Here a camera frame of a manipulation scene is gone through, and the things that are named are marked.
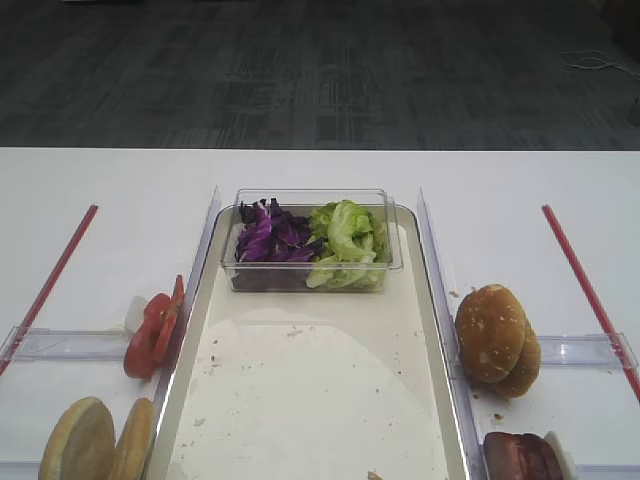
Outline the left upper clear cross divider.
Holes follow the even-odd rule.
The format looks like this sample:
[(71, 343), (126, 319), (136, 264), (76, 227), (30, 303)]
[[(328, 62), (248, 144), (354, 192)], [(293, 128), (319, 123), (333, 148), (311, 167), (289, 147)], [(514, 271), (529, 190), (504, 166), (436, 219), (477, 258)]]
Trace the left upper clear cross divider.
[(1, 361), (122, 361), (125, 331), (22, 329), (13, 327), (1, 347)]

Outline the bun half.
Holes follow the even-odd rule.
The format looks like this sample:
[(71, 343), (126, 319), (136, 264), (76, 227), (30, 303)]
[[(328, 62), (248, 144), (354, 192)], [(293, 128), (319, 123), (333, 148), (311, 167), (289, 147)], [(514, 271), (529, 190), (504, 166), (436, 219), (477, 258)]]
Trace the bun half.
[(138, 398), (127, 417), (116, 444), (108, 480), (138, 480), (142, 476), (151, 445), (154, 407), (147, 398)]
[(115, 452), (111, 413), (97, 397), (74, 402), (52, 430), (39, 479), (106, 479)]

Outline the rear tomato slice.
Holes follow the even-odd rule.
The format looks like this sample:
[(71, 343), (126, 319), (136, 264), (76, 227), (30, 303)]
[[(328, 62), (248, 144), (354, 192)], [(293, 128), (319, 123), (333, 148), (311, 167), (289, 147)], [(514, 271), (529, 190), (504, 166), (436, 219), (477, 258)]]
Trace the rear tomato slice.
[(182, 308), (185, 298), (185, 289), (184, 289), (184, 281), (183, 276), (178, 274), (176, 276), (176, 281), (173, 289), (173, 294), (171, 297), (171, 313), (174, 317), (179, 315), (179, 312)]

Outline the left red tape strip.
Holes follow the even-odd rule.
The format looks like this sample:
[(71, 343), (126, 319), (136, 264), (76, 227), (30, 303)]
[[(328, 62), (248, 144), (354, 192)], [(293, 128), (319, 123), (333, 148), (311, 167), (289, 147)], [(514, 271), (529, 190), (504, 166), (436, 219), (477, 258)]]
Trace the left red tape strip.
[(8, 338), (8, 340), (10, 341), (8, 348), (1, 353), (1, 369), (0, 369), (1, 374), (4, 374), (4, 372), (7, 370), (7, 368), (11, 364), (13, 357), (17, 352), (18, 347), (21, 345), (26, 334), (29, 332), (31, 326), (33, 325), (35, 319), (40, 313), (42, 307), (44, 306), (46, 300), (48, 299), (50, 293), (52, 292), (54, 286), (56, 285), (56, 282), (58, 281), (61, 273), (63, 272), (64, 268), (69, 262), (71, 256), (73, 255), (77, 246), (82, 240), (84, 234), (88, 230), (98, 210), (99, 210), (99, 206), (96, 204), (92, 204), (88, 207), (85, 215), (83, 216), (82, 220), (78, 224), (76, 230), (74, 231), (73, 235), (68, 241), (59, 259), (57, 260), (56, 264), (54, 265), (53, 269), (48, 275), (46, 281), (44, 282), (43, 286), (38, 292), (32, 305), (27, 311), (24, 319), (18, 325), (16, 333), (12, 334)]

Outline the right upper clear cross divider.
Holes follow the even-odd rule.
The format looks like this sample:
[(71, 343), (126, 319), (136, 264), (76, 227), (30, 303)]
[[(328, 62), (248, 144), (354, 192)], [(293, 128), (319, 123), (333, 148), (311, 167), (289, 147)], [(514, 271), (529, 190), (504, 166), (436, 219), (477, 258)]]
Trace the right upper clear cross divider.
[(543, 367), (636, 369), (639, 362), (622, 333), (538, 336)]

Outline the clear cross divider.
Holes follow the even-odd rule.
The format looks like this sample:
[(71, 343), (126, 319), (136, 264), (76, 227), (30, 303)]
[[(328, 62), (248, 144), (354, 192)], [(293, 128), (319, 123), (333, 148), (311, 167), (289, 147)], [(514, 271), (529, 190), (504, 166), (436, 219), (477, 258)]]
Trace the clear cross divider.
[(13, 327), (1, 347), (1, 361), (122, 361), (125, 331), (22, 329)]
[(622, 333), (538, 336), (543, 367), (636, 369), (639, 362)]

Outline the right long clear divider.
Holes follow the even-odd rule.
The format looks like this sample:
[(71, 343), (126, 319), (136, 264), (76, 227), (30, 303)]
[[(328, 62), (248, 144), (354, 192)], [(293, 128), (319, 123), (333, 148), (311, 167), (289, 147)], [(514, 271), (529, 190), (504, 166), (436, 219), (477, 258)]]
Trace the right long clear divider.
[(487, 479), (482, 442), (478, 439), (470, 402), (470, 385), (457, 358), (457, 337), (434, 233), (434, 223), (422, 188), (419, 188), (417, 194), (417, 217), (438, 332), (439, 350), (446, 378), (448, 403), (452, 410), (456, 443), (461, 454), (462, 475), (464, 479)]

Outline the white stopper by tomatoes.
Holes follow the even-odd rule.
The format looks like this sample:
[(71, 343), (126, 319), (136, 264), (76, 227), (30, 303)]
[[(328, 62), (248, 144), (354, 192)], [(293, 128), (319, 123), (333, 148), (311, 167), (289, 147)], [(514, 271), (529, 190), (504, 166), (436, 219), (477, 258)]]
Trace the white stopper by tomatoes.
[(148, 301), (140, 296), (135, 296), (125, 315), (124, 328), (129, 335), (134, 335), (144, 322), (144, 309)]

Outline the front tomato slice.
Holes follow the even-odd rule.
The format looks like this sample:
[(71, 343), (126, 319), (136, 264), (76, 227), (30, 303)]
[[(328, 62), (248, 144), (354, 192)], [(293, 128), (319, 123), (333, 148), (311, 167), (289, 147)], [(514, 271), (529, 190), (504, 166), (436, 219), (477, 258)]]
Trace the front tomato slice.
[(124, 356), (126, 375), (134, 379), (150, 380), (155, 369), (154, 349), (158, 332), (140, 327), (131, 339)]

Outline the red tape strip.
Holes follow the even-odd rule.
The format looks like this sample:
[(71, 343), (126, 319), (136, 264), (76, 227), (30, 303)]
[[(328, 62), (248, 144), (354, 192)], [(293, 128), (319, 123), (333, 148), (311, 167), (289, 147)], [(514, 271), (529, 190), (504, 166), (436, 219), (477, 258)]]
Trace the red tape strip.
[(543, 205), (541, 210), (556, 237), (556, 240), (568, 261), (603, 333), (609, 338), (613, 352), (618, 357), (619, 363), (631, 390), (636, 399), (639, 399), (639, 375), (637, 368), (632, 366), (630, 349), (623, 346), (622, 335), (618, 333), (611, 322), (603, 304), (601, 303), (587, 273), (578, 259), (568, 237), (566, 236), (560, 222), (558, 221), (550, 205)]
[(76, 230), (74, 231), (73, 235), (68, 241), (59, 259), (57, 260), (56, 264), (54, 265), (53, 269), (48, 275), (46, 281), (44, 282), (43, 286), (38, 292), (32, 305), (27, 311), (24, 319), (18, 325), (16, 333), (12, 334), (8, 338), (8, 340), (10, 341), (8, 348), (1, 353), (1, 369), (0, 369), (1, 374), (4, 374), (4, 372), (7, 370), (7, 368), (11, 364), (13, 357), (17, 352), (18, 347), (21, 345), (26, 334), (29, 332), (31, 326), (33, 325), (35, 319), (40, 313), (42, 307), (44, 306), (46, 300), (48, 299), (50, 293), (52, 292), (54, 286), (56, 285), (56, 282), (58, 281), (61, 273), (63, 272), (64, 268), (69, 262), (71, 256), (73, 255), (77, 246), (82, 240), (84, 234), (88, 230), (98, 210), (99, 210), (99, 206), (96, 204), (92, 204), (88, 207), (85, 215), (83, 216), (82, 220), (78, 224)]

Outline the white stopper by patties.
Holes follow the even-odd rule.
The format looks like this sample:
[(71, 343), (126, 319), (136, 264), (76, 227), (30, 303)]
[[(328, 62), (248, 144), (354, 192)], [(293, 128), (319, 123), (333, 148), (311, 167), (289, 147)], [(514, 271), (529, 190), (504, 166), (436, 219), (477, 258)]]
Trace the white stopper by patties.
[(573, 461), (571, 454), (564, 449), (559, 436), (554, 431), (548, 431), (544, 436), (544, 440), (554, 451), (563, 479), (578, 480), (579, 475), (575, 462)]

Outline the purple cabbage leaves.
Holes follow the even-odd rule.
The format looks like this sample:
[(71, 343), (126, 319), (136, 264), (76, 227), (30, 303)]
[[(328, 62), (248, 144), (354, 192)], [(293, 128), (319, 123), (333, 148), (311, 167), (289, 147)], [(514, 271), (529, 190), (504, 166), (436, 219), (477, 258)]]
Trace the purple cabbage leaves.
[[(322, 248), (311, 239), (310, 220), (283, 209), (276, 199), (261, 199), (238, 207), (243, 228), (235, 260), (249, 263), (309, 263)], [(305, 288), (307, 269), (239, 269), (232, 278), (243, 292), (299, 291)]]

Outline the clear plastic container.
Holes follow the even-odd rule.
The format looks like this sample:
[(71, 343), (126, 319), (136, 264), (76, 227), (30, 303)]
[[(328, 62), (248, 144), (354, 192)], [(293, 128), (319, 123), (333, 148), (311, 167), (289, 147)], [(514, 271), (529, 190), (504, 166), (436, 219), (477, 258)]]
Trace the clear plastic container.
[(380, 292), (403, 268), (379, 188), (237, 191), (220, 265), (236, 292)]

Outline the rear meat patty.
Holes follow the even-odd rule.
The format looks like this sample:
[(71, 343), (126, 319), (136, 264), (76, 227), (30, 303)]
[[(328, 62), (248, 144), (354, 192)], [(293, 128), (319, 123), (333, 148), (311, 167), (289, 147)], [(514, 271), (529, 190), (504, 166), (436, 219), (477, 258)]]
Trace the rear meat patty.
[(541, 437), (525, 433), (520, 436), (519, 460), (527, 480), (563, 480), (553, 449)]

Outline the rear sesame bun top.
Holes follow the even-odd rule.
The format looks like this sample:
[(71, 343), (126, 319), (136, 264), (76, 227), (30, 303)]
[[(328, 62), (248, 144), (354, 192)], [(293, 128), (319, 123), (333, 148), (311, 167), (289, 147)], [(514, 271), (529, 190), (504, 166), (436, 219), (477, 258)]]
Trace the rear sesame bun top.
[(508, 376), (494, 386), (505, 398), (525, 395), (538, 377), (541, 365), (541, 347), (529, 321), (525, 322), (525, 338), (519, 359)]

